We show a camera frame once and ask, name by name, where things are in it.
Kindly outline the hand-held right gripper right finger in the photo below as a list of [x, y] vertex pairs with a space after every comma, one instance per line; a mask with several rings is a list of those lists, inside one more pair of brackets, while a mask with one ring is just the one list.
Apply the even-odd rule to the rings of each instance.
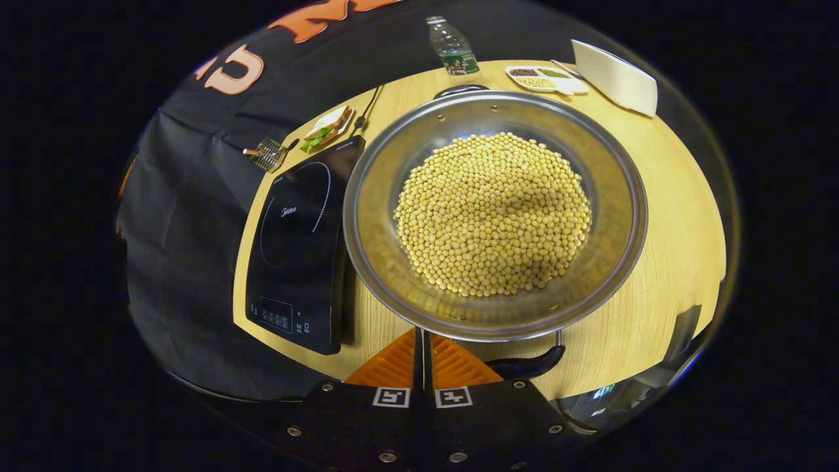
[[423, 334], [423, 469], [538, 471], [566, 451], [572, 425], [532, 383], [557, 366], [556, 341], [531, 359], [492, 362], [503, 379], [455, 389], [433, 388], [432, 335]]

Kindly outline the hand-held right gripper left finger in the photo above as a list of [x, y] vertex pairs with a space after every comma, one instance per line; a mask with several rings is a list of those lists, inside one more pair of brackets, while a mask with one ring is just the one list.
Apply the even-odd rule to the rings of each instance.
[[313, 386], [279, 424], [279, 451], [318, 471], [416, 471], [419, 339], [412, 329], [348, 382]]

